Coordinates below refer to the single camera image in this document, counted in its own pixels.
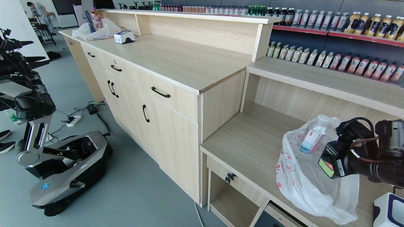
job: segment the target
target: white plastic bag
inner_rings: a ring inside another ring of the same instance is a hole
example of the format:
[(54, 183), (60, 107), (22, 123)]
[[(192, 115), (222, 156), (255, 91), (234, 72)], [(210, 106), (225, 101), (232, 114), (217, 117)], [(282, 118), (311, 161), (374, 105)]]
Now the white plastic bag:
[(114, 34), (121, 31), (114, 22), (109, 19), (102, 19), (103, 28), (93, 33), (90, 33), (90, 27), (88, 23), (84, 23), (77, 30), (72, 31), (72, 37), (82, 38), (84, 40), (101, 40), (106, 38), (112, 38)]
[(347, 224), (358, 218), (359, 175), (330, 179), (318, 165), (325, 144), (338, 138), (333, 129), (341, 121), (334, 118), (317, 150), (305, 154), (299, 151), (297, 142), (310, 122), (283, 136), (283, 149), (276, 166), (278, 188), (297, 208), (314, 216), (328, 217), (339, 225)]

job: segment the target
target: plastic bag with floral print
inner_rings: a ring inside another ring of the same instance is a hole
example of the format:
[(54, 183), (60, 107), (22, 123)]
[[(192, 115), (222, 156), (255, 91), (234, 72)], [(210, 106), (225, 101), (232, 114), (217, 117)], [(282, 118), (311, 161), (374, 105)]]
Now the plastic bag with floral print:
[(299, 151), (297, 143), (310, 122), (283, 136), (283, 149), (276, 166), (277, 186), (297, 208), (314, 216), (328, 217), (339, 225), (347, 224), (358, 218), (355, 210), (359, 175), (330, 179), (318, 165), (327, 142), (338, 139), (334, 129), (341, 121), (333, 118), (317, 150), (305, 154)]

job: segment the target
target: gray floor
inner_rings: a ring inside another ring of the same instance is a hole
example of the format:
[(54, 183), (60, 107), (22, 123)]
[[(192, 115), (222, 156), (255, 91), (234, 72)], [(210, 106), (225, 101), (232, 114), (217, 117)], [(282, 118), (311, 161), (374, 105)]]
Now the gray floor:
[[(62, 58), (37, 68), (56, 107), (70, 114), (93, 100), (63, 37), (55, 36), (58, 45), (47, 45), (46, 51), (60, 51)], [(114, 149), (105, 177), (78, 198), (65, 212), (46, 217), (31, 207), (29, 191), (38, 179), (15, 161), (15, 150), (0, 155), (0, 214), (2, 227), (198, 227), (193, 200), (187, 196), (159, 166), (115, 123), (107, 105), (98, 107), (112, 129), (108, 141)], [(50, 132), (59, 129), (66, 116), (55, 112)], [(23, 137), (25, 124), (15, 125), (4, 111), (0, 112), (0, 131), (11, 129), (4, 141)], [(55, 133), (60, 139), (89, 131), (106, 132), (96, 115), (83, 113), (72, 128)], [(206, 207), (199, 208), (206, 227), (224, 224)]]

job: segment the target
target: black sneaker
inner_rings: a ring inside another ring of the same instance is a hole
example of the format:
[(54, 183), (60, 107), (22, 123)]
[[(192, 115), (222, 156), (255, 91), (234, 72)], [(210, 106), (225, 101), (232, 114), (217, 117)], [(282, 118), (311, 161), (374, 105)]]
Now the black sneaker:
[(15, 142), (0, 143), (0, 154), (10, 151), (15, 145)]
[(5, 130), (5, 131), (0, 132), (0, 140), (6, 138), (10, 134), (11, 134), (11, 130)]

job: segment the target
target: bottle cap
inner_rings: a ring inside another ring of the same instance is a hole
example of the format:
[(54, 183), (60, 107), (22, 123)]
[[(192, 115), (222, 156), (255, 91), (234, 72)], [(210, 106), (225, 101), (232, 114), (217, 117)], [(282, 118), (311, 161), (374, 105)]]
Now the bottle cap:
[(330, 124), (331, 120), (332, 119), (330, 117), (328, 117), (327, 115), (320, 114), (316, 117), (314, 122), (316, 122), (316, 124), (318, 124), (319, 126), (325, 127)]

